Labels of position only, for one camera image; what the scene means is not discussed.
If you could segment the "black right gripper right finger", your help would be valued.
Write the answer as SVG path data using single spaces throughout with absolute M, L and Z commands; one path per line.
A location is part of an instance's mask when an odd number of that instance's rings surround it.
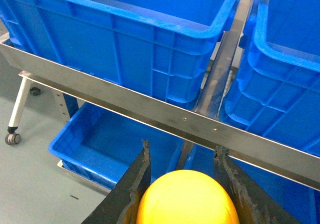
M 223 146 L 214 150 L 213 172 L 215 180 L 230 196 L 241 224 L 300 223 L 236 164 Z

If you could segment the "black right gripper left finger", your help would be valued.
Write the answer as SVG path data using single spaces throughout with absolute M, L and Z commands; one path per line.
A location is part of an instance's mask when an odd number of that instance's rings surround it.
M 83 221 L 84 224 L 134 224 L 141 199 L 151 184 L 148 140 L 106 198 Z

